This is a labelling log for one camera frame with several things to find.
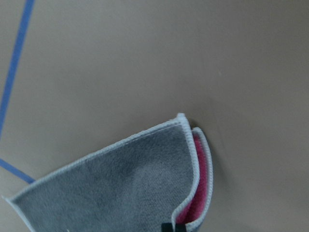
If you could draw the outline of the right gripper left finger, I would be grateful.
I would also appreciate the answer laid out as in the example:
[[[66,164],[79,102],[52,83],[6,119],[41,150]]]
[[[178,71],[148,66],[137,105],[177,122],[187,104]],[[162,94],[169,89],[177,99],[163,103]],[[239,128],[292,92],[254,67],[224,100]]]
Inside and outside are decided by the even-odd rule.
[[[161,232],[173,232],[172,223],[162,223]]]

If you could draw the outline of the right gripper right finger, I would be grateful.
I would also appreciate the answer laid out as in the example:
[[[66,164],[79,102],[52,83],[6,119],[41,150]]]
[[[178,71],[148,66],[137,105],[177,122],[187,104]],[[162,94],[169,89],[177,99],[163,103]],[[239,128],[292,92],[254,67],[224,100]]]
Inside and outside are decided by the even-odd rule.
[[[175,224],[175,232],[187,232],[186,225],[176,223]]]

